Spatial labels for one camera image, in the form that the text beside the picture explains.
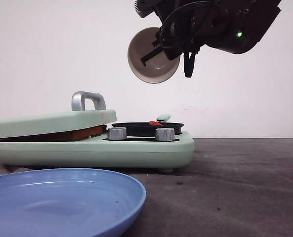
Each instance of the red tab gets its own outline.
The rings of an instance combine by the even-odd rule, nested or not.
[[[155,121],[150,121],[150,125],[151,125],[151,126],[163,126],[163,125],[160,124],[159,122],[155,122]]]

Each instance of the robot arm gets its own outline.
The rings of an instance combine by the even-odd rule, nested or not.
[[[184,54],[185,76],[191,77],[195,55],[205,44],[234,54],[251,50],[279,14],[280,1],[137,0],[140,17],[155,12],[162,22],[155,35],[159,48],[144,59],[162,51],[168,60]]]

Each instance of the knob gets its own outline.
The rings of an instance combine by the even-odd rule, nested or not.
[[[160,142],[171,142],[175,140],[175,129],[157,128],[155,131],[155,140]]]
[[[108,140],[118,141],[126,139],[125,127],[110,127],[108,129]]]

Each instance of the mint green toy stove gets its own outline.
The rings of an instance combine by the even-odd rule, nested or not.
[[[94,102],[95,110],[85,110],[85,99]],[[157,120],[165,125],[169,118],[162,115]],[[105,124],[116,120],[115,111],[106,109],[100,94],[76,92],[71,112],[0,120],[0,161],[18,166],[134,167],[161,172],[190,162],[194,141],[188,132],[174,134],[169,126],[156,126],[155,136],[131,136],[125,127],[107,131]]]

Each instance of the black frying pan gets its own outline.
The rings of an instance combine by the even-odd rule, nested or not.
[[[162,126],[152,126],[149,122],[113,123],[113,127],[126,127],[127,136],[154,137],[156,128],[174,128],[175,135],[181,134],[182,123],[161,122]]]

